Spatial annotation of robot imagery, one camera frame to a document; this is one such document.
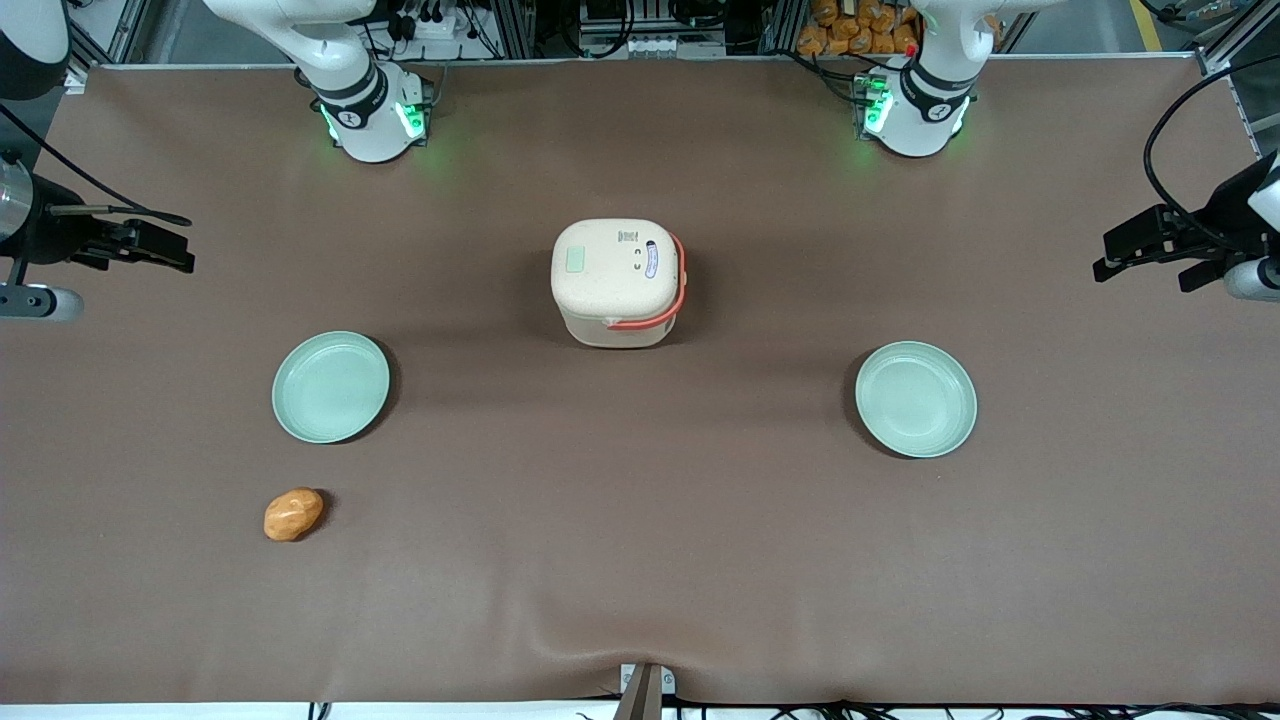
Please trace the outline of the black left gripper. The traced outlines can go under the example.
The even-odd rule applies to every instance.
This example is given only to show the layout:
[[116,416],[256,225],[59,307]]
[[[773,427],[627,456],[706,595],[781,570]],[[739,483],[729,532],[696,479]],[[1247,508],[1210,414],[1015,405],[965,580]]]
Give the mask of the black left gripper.
[[[1248,259],[1277,256],[1277,151],[1272,150],[1222,181],[1210,195],[1199,218],[1224,237],[1224,246]],[[1162,204],[1106,231],[1102,240],[1103,256],[1092,265],[1098,283],[1144,264],[1203,260],[1179,273],[1179,290],[1190,293],[1220,282],[1226,273],[1224,261],[1204,260],[1207,243],[1201,233]]]

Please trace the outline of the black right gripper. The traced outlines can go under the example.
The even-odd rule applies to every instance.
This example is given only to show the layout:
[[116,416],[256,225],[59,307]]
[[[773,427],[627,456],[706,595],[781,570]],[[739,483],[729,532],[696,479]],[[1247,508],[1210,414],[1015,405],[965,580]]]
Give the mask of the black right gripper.
[[142,220],[122,225],[102,218],[116,209],[91,205],[47,179],[33,179],[32,211],[26,222],[26,260],[35,265],[78,263],[108,272],[110,261],[152,264],[183,274],[195,272],[195,255],[183,234]]

